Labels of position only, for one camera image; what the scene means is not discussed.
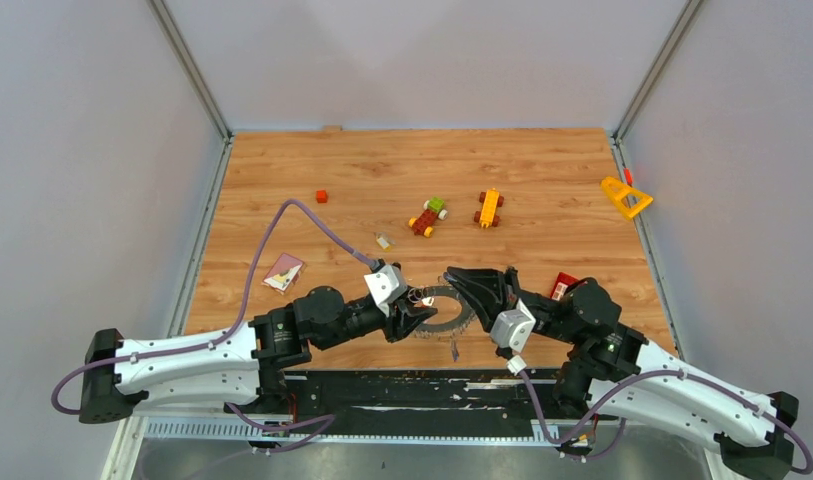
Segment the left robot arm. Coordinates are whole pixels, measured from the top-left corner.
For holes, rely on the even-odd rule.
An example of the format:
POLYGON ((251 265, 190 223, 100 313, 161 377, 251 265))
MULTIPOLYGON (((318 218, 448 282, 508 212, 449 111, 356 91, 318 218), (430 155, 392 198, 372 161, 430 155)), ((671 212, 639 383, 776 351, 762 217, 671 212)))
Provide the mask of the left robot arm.
POLYGON ((78 419, 116 422, 141 407, 173 403, 255 404, 265 413, 288 400, 282 372, 326 350, 380 331, 397 342, 437 309, 403 293, 386 307, 372 295, 347 301, 320 286, 255 316, 221 341, 217 331, 162 340, 126 339, 115 328, 96 332, 85 355, 78 419))

